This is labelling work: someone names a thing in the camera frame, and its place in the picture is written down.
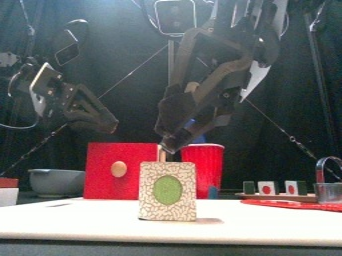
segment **black curtain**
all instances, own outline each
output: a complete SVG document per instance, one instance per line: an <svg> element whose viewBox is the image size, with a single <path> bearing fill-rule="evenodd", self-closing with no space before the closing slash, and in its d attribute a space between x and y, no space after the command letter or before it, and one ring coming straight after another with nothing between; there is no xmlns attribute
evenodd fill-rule
<svg viewBox="0 0 342 256"><path fill-rule="evenodd" d="M129 0L30 0L23 1L29 21L34 23L39 4L42 16L37 27L33 55L47 57L54 68L65 74L70 83L83 83L119 119L114 135L91 131L65 129L47 145L23 161L9 176L21 177L22 187L29 186L27 169L86 167L87 143L156 142L161 137L154 132L158 102L168 86L166 38L153 30L144 18L142 10ZM341 140L341 2L333 1L325 28L317 33L323 65L328 83L329 104L335 117L335 132ZM204 20L209 6L201 5ZM282 38L282 50L269 76L249 99L274 122L296 136L316 153L317 157L336 154L329 145L325 123L325 108L320 87L304 8L292 8L290 25ZM85 19L90 24L87 40L83 29L75 33L86 40L81 56L65 67L54 61L54 38L65 24ZM27 22L21 1L0 2L0 52L26 53L29 44ZM161 50L161 53L141 67L140 65ZM18 69L0 68L0 120L9 123L18 107L7 96L9 79ZM33 106L23 93L18 111L18 125L33 122ZM51 134L55 127L43 123L34 130L18 132L0 129L2 170ZM244 102L234 113L228 127L208 135L209 142L225 145L224 188L238 190L245 180L307 180L315 183L316 161L289 141L274 124Z"/></svg>

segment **red object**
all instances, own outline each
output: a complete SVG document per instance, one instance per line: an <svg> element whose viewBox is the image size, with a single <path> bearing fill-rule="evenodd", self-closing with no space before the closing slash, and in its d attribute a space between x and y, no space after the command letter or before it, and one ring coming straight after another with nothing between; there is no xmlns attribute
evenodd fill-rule
<svg viewBox="0 0 342 256"><path fill-rule="evenodd" d="M316 203L301 203L301 202L285 202L277 200L252 200L246 199L241 201L244 204L292 208L292 209L307 209L307 210L323 210L342 212L342 204L316 204Z"/></svg>
<svg viewBox="0 0 342 256"><path fill-rule="evenodd" d="M262 187L262 192L264 192L264 194L266 194L266 195L272 194L272 188L270 188L270 186L264 186L264 187Z"/></svg>
<svg viewBox="0 0 342 256"><path fill-rule="evenodd" d="M0 188L18 188L18 179L0 178Z"/></svg>
<svg viewBox="0 0 342 256"><path fill-rule="evenodd" d="M184 162L197 166L197 198L208 199L210 187L221 189L225 147L218 144L190 144L181 150Z"/></svg>
<svg viewBox="0 0 342 256"><path fill-rule="evenodd" d="M90 143L86 166L86 199L137 200L140 197L141 163L158 161L156 143ZM122 161L128 172L115 177L113 164Z"/></svg>

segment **wooden block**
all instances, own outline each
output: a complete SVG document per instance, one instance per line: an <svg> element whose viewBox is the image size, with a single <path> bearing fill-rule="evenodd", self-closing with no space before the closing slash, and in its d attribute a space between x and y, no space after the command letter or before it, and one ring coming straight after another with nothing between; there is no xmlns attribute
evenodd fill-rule
<svg viewBox="0 0 342 256"><path fill-rule="evenodd" d="M156 143L90 143L83 197L138 200L141 163L158 159Z"/></svg>
<svg viewBox="0 0 342 256"><path fill-rule="evenodd" d="M280 195L280 186L276 181L258 181L261 195Z"/></svg>
<svg viewBox="0 0 342 256"><path fill-rule="evenodd" d="M307 196L308 195L308 188L307 188L305 181L286 180L285 187L286 187L288 195L296 195L296 196Z"/></svg>
<svg viewBox="0 0 342 256"><path fill-rule="evenodd" d="M194 163L142 163L140 219L197 220L197 176Z"/></svg>

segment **patterned box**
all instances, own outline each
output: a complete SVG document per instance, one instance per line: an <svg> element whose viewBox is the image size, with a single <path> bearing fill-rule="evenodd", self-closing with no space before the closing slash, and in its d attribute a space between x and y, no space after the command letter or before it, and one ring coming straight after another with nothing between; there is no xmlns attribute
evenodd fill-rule
<svg viewBox="0 0 342 256"><path fill-rule="evenodd" d="M197 220L194 163L144 162L141 165L140 219Z"/></svg>

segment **gray bowl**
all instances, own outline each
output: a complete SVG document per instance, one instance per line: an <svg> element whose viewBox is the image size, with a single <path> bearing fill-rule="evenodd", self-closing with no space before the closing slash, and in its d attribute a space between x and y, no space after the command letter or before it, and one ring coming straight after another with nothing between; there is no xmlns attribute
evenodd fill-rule
<svg viewBox="0 0 342 256"><path fill-rule="evenodd" d="M85 171L30 169L30 184L39 197L81 196L85 188Z"/></svg>
<svg viewBox="0 0 342 256"><path fill-rule="evenodd" d="M316 183L315 188L320 204L342 204L342 183Z"/></svg>

